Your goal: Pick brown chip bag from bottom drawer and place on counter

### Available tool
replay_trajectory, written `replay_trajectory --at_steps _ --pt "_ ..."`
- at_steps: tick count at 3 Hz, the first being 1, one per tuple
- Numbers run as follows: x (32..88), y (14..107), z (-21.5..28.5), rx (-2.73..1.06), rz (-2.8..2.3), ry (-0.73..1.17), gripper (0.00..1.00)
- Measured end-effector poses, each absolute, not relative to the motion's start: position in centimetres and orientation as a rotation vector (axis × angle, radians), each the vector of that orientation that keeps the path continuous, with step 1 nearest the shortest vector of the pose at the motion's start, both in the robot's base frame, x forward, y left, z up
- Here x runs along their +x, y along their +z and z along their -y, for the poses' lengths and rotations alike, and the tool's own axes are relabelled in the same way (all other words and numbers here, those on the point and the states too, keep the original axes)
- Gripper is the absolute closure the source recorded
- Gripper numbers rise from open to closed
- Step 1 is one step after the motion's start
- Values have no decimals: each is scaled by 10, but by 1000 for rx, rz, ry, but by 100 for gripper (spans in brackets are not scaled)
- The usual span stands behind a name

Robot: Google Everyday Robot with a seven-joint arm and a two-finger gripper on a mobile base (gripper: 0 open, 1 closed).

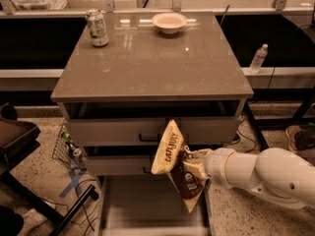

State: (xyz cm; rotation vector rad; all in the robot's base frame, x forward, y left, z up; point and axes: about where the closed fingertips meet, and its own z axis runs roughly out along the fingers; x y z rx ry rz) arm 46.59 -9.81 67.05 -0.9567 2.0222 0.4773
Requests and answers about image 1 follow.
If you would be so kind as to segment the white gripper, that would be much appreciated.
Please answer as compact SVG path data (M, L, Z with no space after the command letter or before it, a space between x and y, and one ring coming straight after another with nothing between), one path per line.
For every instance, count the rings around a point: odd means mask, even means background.
M225 174L225 167L229 157L235 153L234 149L220 147L216 150L203 148L191 150L188 146L184 147L185 157L188 159L205 159L205 162L190 163L184 161L185 168L194 176L202 180L210 179L212 184L229 187Z

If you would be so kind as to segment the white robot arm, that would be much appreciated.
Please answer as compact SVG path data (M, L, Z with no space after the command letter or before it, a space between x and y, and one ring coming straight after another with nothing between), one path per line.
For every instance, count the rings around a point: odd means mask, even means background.
M183 163L200 179L245 190L278 206L315 207L315 166L289 150L272 147L249 154L207 148L189 152Z

